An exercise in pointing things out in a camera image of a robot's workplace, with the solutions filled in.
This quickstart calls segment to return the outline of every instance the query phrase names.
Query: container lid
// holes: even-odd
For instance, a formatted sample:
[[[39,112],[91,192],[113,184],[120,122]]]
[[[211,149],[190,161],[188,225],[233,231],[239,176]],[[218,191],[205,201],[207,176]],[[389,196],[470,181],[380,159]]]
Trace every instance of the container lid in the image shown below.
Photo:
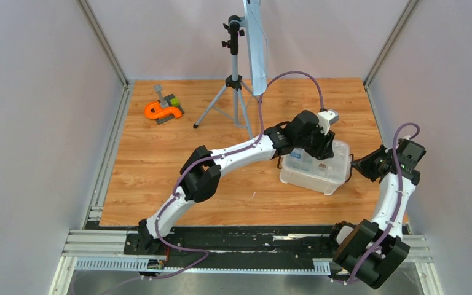
[[[350,173],[350,146],[333,142],[334,157],[318,161],[303,149],[294,149],[283,158],[283,168],[333,183],[344,183]]]

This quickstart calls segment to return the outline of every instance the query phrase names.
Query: wooden table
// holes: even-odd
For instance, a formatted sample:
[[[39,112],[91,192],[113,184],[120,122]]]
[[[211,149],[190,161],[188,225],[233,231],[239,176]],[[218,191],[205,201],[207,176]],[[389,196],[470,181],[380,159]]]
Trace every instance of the wooden table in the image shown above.
[[[336,139],[347,142],[356,159],[381,144],[376,121],[359,78],[318,79],[326,108],[335,109],[340,121],[332,126]],[[174,93],[185,115],[162,125],[144,117],[144,107],[157,95]],[[179,170],[197,146],[220,149],[248,140],[237,128],[212,110],[198,129],[193,123],[217,94],[222,80],[138,81],[125,122],[104,212],[100,224],[134,225],[152,216],[169,198]],[[245,99],[250,96],[243,92]],[[258,107],[251,102],[248,114],[254,134],[259,130]],[[232,113],[232,92],[226,91],[217,106]],[[263,98],[265,127],[291,120],[303,109],[317,112],[317,90],[308,79],[276,81]],[[355,172],[332,196],[279,180],[277,161],[254,163],[225,176],[209,200],[190,209],[179,225],[332,224],[370,218],[378,199],[379,184]]]

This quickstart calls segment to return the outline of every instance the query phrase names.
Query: gray floor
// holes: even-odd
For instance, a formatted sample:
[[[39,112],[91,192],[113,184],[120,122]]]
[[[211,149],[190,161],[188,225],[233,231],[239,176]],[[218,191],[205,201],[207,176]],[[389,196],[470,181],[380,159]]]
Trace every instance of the gray floor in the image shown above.
[[[119,283],[140,277],[132,272],[77,271],[74,273],[74,294],[98,295]],[[348,286],[330,283],[327,277],[312,275],[230,275],[182,273],[164,280],[136,280],[105,293],[126,294],[172,294],[172,295],[420,295],[423,294],[417,270],[413,264],[403,264],[378,290],[359,282]]]

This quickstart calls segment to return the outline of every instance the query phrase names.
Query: gray wall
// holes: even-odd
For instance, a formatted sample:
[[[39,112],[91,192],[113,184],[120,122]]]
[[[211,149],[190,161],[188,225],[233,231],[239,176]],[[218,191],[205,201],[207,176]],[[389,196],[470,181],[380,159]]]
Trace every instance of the gray wall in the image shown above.
[[[243,0],[90,0],[130,79],[209,79],[230,74],[222,27]],[[365,77],[407,0],[263,0],[269,74]],[[249,76],[246,39],[240,74]]]
[[[74,1],[0,1],[0,294],[45,294],[121,87]]]
[[[403,122],[421,125],[428,154],[410,222],[445,293],[472,294],[472,1],[421,1],[372,94],[387,137]]]

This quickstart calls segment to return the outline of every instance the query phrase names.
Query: clear plastic box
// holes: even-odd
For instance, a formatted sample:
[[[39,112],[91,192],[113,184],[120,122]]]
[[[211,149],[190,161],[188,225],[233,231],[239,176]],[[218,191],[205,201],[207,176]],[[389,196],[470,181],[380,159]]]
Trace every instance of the clear plastic box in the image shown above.
[[[333,194],[350,174],[350,146],[339,140],[333,143],[334,157],[318,161],[303,149],[283,156],[280,180],[325,195]]]

